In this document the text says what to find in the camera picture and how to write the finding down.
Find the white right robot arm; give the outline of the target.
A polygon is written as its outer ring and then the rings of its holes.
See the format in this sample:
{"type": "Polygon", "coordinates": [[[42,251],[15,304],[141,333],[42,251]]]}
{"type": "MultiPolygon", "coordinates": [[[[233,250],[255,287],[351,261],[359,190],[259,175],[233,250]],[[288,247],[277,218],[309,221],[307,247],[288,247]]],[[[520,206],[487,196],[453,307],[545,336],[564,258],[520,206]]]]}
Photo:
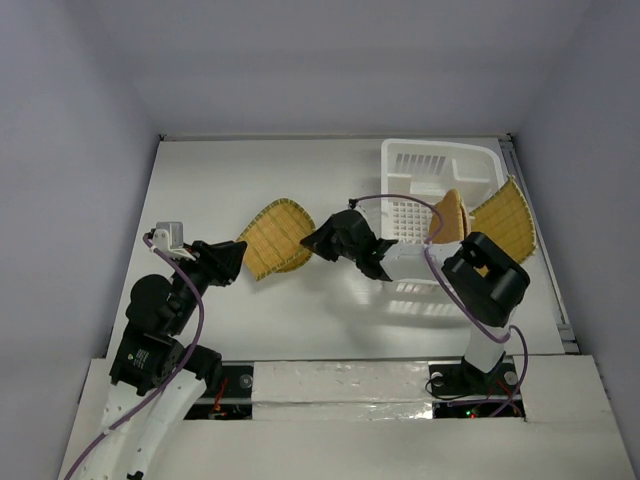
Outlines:
{"type": "Polygon", "coordinates": [[[472,327],[460,363],[430,369],[431,391],[440,398],[491,391],[504,364],[509,321],[530,277],[487,235],[472,232],[447,244],[384,239],[374,234],[360,212],[344,210],[300,245],[326,261],[346,258],[372,280],[437,282],[472,327]]]}

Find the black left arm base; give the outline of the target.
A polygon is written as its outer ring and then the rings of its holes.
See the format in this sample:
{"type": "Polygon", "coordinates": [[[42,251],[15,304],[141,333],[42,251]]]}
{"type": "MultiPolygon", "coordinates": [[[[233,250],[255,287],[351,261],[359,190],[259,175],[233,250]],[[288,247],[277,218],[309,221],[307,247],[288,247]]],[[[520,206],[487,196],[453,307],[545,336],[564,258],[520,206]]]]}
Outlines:
{"type": "Polygon", "coordinates": [[[250,420],[253,412],[253,363],[224,363],[218,385],[187,412],[186,420],[250,420]]]}

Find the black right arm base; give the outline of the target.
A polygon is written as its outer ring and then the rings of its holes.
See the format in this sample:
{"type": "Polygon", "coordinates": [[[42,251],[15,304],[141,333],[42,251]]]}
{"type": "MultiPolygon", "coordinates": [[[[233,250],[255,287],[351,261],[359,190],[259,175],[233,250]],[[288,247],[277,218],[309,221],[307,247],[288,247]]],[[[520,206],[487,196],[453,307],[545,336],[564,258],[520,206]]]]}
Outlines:
{"type": "Polygon", "coordinates": [[[425,391],[435,419],[526,418],[519,375],[508,358],[489,374],[459,362],[428,365],[425,391]]]}

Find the round green-rimmed bamboo plate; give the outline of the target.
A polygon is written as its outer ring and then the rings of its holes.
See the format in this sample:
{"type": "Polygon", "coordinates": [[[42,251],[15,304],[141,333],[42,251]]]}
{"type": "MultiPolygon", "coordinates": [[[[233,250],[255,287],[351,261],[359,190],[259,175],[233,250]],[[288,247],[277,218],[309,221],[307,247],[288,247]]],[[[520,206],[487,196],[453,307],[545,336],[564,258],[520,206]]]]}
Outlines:
{"type": "Polygon", "coordinates": [[[291,259],[287,264],[276,270],[276,273],[284,274],[295,270],[298,270],[304,266],[312,258],[312,253],[309,250],[303,249],[299,255],[291,259]]]}

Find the fan-shaped green bamboo plate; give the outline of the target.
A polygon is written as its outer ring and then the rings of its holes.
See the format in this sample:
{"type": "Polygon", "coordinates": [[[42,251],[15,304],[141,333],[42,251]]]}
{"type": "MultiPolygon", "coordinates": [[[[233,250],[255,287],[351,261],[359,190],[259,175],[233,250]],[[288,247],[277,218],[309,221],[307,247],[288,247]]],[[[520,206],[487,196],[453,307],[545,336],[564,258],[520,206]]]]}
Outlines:
{"type": "Polygon", "coordinates": [[[299,242],[316,229],[310,214],[297,202],[279,198],[264,207],[238,241],[248,244],[244,264],[259,282],[301,253],[299,242]]]}

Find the square green-rimmed bamboo plate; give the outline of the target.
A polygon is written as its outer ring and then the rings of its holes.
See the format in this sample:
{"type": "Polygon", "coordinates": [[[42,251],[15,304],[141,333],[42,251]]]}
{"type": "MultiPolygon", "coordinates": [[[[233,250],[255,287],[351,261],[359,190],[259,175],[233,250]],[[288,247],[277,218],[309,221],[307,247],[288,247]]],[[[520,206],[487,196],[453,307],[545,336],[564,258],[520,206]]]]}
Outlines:
{"type": "Polygon", "coordinates": [[[522,264],[536,250],[533,217],[513,176],[471,212],[473,231],[487,235],[516,263],[522,264]]]}

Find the triangular orange woven plate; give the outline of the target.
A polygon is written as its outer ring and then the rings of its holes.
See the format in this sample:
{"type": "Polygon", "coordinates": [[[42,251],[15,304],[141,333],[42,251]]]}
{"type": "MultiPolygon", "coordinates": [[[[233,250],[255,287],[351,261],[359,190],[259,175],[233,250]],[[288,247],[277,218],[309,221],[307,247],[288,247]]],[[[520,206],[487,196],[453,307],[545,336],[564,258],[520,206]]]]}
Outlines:
{"type": "Polygon", "coordinates": [[[464,236],[467,236],[472,230],[472,219],[464,203],[461,204],[461,213],[463,217],[464,236]]]}

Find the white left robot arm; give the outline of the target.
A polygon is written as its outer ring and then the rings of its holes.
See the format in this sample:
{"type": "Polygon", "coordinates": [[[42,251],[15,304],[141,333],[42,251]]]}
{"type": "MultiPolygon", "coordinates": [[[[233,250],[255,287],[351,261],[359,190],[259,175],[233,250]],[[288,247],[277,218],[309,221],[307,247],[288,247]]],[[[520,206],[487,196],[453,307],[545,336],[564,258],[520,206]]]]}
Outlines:
{"type": "Polygon", "coordinates": [[[236,280],[246,242],[184,244],[160,227],[143,242],[173,273],[146,275],[132,287],[99,432],[67,479],[152,478],[191,407],[224,386],[220,353],[199,343],[203,296],[236,280]]]}

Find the rounded square orange woven plate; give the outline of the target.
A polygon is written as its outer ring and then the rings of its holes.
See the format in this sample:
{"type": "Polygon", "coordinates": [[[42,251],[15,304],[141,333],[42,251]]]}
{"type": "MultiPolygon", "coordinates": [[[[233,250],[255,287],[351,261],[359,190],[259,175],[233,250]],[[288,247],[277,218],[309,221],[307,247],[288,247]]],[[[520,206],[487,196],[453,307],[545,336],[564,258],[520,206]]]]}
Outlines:
{"type": "Polygon", "coordinates": [[[435,204],[437,212],[432,215],[428,230],[428,237],[432,243],[460,242],[466,237],[461,213],[462,203],[464,202],[460,193],[451,189],[435,204]]]}

